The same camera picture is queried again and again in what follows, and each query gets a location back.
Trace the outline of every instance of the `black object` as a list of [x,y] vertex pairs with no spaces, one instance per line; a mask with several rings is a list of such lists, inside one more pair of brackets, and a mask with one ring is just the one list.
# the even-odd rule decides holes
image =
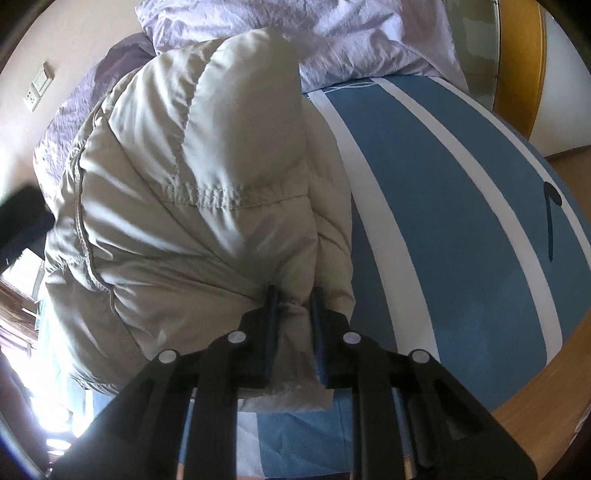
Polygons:
[[[166,350],[96,418],[56,462],[50,480],[172,480],[187,406],[194,409],[186,446],[186,480],[236,478],[237,389],[270,380],[280,295],[242,316],[239,330],[206,350]],[[319,377],[327,388],[352,388],[356,480],[403,480],[405,472],[392,388],[402,395],[416,478],[536,480],[532,461],[492,416],[426,351],[387,352],[310,300]]]
[[0,206],[0,274],[54,224],[41,190],[26,185]]

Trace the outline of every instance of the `beige puffer jacket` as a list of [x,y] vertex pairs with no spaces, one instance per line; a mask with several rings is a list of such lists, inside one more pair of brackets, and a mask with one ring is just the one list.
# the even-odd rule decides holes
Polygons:
[[121,390],[161,350],[198,351],[284,294],[274,380],[245,409],[325,406],[312,287],[350,317],[350,190],[300,92],[293,49],[256,30],[166,52],[82,126],[52,208],[46,312],[60,365]]

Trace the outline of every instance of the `bed sheet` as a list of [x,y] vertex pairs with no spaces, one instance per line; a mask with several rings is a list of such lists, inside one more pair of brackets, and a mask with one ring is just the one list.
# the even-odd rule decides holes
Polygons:
[[[430,351],[494,411],[591,306],[579,208],[519,133],[446,82],[391,76],[309,98],[355,201],[353,329],[392,351]],[[257,415],[254,465],[267,478],[350,471],[350,415],[346,391],[327,413]]]

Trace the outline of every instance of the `wall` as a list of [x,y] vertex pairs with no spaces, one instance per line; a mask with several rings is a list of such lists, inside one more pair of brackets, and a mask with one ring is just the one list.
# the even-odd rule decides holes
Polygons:
[[591,74],[556,20],[545,21],[546,77],[530,141],[548,156],[591,144]]
[[[30,181],[33,148],[88,69],[122,38],[141,31],[138,0],[56,0],[33,23],[0,73],[0,199]],[[22,101],[47,61],[55,79],[31,113]]]

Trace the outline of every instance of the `lavender pillowcase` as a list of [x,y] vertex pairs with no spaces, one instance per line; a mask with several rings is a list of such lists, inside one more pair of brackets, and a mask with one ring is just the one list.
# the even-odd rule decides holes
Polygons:
[[33,153],[33,167],[47,202],[56,195],[72,142],[97,102],[125,75],[155,56],[145,34],[124,38],[88,71],[61,105]]

